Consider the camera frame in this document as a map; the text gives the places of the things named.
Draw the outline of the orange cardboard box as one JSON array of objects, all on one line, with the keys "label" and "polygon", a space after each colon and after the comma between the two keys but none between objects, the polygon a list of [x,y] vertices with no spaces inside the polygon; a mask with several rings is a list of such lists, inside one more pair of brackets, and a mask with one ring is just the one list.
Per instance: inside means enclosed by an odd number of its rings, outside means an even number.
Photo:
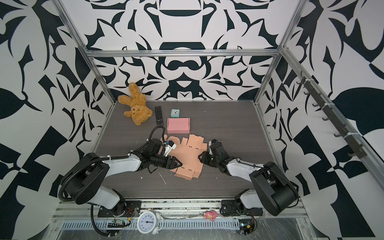
[{"label": "orange cardboard box", "polygon": [[189,138],[180,140],[174,136],[165,135],[167,141],[173,141],[177,147],[170,152],[170,156],[176,157],[183,165],[173,169],[176,177],[186,180],[198,178],[202,172],[203,164],[199,155],[207,150],[208,144],[204,138],[196,135],[189,135]]}]

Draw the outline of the pink cardboard box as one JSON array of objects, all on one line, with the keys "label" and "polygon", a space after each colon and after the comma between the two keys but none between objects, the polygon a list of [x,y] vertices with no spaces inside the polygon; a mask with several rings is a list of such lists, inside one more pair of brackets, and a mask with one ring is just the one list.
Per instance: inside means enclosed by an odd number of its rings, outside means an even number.
[{"label": "pink cardboard box", "polygon": [[189,134],[191,129],[190,118],[168,118],[168,134]]}]

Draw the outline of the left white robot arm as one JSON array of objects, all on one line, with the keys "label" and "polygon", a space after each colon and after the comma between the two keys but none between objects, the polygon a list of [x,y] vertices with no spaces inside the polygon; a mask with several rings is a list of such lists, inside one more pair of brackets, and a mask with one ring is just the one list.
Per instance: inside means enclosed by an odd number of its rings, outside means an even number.
[{"label": "left white robot arm", "polygon": [[177,146],[173,141],[163,143],[152,139],[142,148],[123,156],[86,154],[62,178],[58,198],[62,202],[74,201],[78,205],[90,204],[123,211],[126,202],[124,197],[116,190],[104,187],[104,179],[120,173],[149,169],[151,165],[168,170],[181,167],[183,164],[176,157],[170,156],[170,152]]}]

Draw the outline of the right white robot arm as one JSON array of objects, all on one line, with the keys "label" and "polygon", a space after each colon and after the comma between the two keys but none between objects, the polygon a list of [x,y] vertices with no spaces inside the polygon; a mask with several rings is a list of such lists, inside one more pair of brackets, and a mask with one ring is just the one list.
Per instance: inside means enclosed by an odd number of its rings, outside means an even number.
[{"label": "right white robot arm", "polygon": [[254,211],[261,216],[263,210],[278,216],[299,202],[298,191],[273,162],[253,164],[240,157],[231,157],[217,140],[210,141],[208,150],[199,155],[199,160],[204,165],[219,169],[223,174],[253,184],[252,190],[242,191],[234,200],[222,201],[220,211],[223,216],[250,216]]}]

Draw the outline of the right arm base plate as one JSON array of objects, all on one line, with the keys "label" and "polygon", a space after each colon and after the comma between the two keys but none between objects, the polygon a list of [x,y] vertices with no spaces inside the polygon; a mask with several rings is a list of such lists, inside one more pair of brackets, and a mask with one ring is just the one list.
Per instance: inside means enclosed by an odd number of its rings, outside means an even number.
[{"label": "right arm base plate", "polygon": [[240,200],[222,200],[220,214],[224,217],[229,216],[262,216],[262,208],[247,209]]}]

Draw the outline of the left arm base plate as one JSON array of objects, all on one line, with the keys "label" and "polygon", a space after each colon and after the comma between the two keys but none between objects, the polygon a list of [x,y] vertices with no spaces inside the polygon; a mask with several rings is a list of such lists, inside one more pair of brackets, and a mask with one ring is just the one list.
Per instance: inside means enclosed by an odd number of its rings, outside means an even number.
[{"label": "left arm base plate", "polygon": [[112,218],[112,217],[138,217],[141,212],[141,201],[125,201],[119,202],[114,208],[111,210],[100,207],[98,212],[99,218]]}]

